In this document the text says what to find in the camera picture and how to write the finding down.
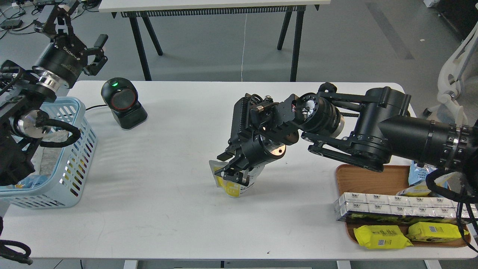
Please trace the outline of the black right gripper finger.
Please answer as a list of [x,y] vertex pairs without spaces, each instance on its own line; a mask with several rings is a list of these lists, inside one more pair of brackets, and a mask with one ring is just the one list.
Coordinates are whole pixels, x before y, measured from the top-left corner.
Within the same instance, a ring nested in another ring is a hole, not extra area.
[[237,183],[241,186],[249,186],[249,172],[251,167],[239,168],[229,164],[228,162],[215,161],[214,166],[217,167],[214,170],[214,175],[226,180],[227,182]]
[[217,156],[217,160],[220,161],[237,161],[243,159],[243,153],[241,150],[225,151]]

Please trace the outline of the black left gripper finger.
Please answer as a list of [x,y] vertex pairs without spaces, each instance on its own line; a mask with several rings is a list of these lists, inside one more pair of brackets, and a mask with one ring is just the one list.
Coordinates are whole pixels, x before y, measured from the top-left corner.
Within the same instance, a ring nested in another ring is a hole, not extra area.
[[39,17],[34,20],[34,31],[49,37],[50,41],[57,41],[60,38],[66,38],[68,41],[80,41],[71,24],[71,15],[78,6],[78,0],[46,5]]
[[[100,34],[93,48],[86,48],[81,52],[81,58],[84,59],[86,65],[83,68],[85,75],[97,75],[103,66],[107,63],[108,57],[105,56],[103,46],[106,44],[109,36],[107,34]],[[89,56],[94,56],[94,60],[88,64]]]

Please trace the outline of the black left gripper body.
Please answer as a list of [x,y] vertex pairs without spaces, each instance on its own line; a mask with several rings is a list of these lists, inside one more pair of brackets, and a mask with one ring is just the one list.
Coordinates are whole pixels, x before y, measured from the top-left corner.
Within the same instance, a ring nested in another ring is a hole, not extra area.
[[59,35],[46,47],[32,69],[38,75],[43,71],[57,75],[70,89],[87,66],[86,49],[77,36]]

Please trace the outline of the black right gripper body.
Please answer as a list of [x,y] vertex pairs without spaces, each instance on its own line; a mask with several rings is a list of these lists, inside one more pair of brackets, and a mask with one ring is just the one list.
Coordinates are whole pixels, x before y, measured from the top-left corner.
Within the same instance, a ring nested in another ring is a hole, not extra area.
[[246,142],[231,143],[226,151],[241,150],[243,159],[230,161],[229,164],[239,167],[253,167],[266,165],[281,159],[286,152],[286,145],[275,142],[264,136],[253,136]]

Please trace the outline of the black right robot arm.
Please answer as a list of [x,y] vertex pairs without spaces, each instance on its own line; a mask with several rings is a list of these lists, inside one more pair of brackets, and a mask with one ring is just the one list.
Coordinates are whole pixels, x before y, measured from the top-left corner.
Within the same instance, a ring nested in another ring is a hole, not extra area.
[[249,186],[245,173],[281,159],[288,145],[309,141],[316,155],[382,172],[393,155],[437,168],[425,179],[436,194],[471,209],[477,203],[477,125],[411,117],[410,95],[375,87],[364,95],[337,93],[331,83],[283,102],[246,94],[233,110],[225,161],[214,175]]

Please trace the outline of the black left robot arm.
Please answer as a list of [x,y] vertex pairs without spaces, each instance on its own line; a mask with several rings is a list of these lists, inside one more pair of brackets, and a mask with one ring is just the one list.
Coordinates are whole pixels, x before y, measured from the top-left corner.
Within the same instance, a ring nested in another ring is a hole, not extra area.
[[35,171],[31,162],[37,148],[64,148],[80,138],[77,127],[51,118],[40,108],[54,102],[60,87],[70,89],[81,73],[97,75],[108,58],[101,34],[88,48],[74,33],[71,15],[79,1],[43,8],[34,29],[50,44],[31,70],[11,60],[1,65],[1,185],[15,185]]

